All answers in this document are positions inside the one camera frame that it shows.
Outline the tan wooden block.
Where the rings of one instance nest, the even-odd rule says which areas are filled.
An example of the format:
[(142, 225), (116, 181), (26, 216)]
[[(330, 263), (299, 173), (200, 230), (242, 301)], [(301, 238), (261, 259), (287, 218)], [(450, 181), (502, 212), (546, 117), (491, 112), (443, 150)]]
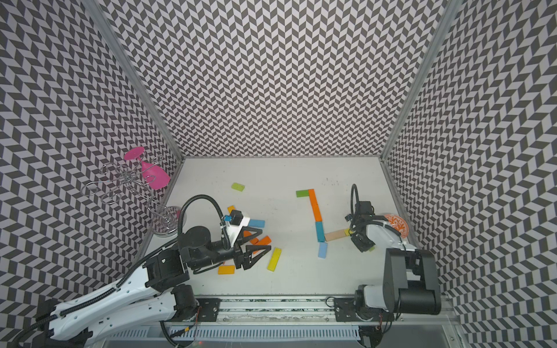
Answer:
[(331, 242), (331, 241), (334, 241), (334, 240), (345, 238), (346, 237), (345, 236), (345, 230), (338, 230), (338, 231), (326, 233), (325, 237), (326, 237), (327, 242)]

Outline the teal block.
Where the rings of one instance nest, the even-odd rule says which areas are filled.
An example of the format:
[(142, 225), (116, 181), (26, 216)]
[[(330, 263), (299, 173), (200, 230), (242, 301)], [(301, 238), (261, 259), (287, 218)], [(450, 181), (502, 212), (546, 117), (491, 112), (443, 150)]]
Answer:
[(316, 221), (315, 222), (315, 227), (316, 227), (317, 241), (320, 242), (320, 243), (325, 243), (326, 242), (326, 237), (325, 237), (325, 233), (324, 233), (323, 222), (322, 221)]

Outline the pale blue block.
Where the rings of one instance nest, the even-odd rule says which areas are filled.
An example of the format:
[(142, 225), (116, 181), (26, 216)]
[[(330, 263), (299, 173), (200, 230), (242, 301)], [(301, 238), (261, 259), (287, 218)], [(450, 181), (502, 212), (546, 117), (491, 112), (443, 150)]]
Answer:
[(319, 242), (318, 258), (325, 259), (327, 256), (328, 244), (326, 242)]

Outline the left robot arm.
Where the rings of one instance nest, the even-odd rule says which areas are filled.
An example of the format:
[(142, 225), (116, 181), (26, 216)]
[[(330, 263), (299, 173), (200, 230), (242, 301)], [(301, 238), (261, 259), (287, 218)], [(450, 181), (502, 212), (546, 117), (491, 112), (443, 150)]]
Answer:
[(33, 332), (32, 347), (85, 347), (119, 331), (144, 323), (194, 320), (201, 304), (187, 284), (191, 274), (220, 268), (248, 270), (270, 252), (253, 245), (261, 231), (232, 226), (232, 240), (212, 242), (209, 230), (194, 226), (151, 252), (121, 279), (68, 302), (48, 300), (39, 305), (36, 322), (8, 344), (21, 347)]

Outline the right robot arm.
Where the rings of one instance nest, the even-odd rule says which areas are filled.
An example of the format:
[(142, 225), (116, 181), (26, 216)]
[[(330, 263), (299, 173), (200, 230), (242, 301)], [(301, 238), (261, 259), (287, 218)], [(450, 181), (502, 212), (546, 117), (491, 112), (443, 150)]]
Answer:
[(441, 291), (435, 256), (403, 241), (384, 215), (377, 215), (370, 201), (352, 198), (350, 240), (359, 252), (384, 250), (383, 277), (378, 284), (363, 284), (355, 291), (355, 313), (361, 320), (395, 319), (402, 314), (440, 314)]

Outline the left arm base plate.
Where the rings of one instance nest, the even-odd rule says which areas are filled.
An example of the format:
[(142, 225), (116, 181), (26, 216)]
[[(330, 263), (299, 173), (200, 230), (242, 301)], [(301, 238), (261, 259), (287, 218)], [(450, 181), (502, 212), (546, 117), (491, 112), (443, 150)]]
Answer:
[(178, 302), (175, 306), (175, 314), (169, 319), (170, 322), (213, 323), (217, 321), (220, 312), (221, 299), (201, 298), (194, 301)]

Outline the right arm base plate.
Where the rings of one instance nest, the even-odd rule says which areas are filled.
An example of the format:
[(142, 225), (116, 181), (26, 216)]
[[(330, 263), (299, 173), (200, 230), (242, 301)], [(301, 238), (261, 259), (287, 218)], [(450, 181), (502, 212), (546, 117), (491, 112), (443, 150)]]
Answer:
[(336, 322), (387, 322), (395, 319), (395, 315), (381, 308), (357, 306), (353, 297), (334, 297), (327, 301), (332, 306)]

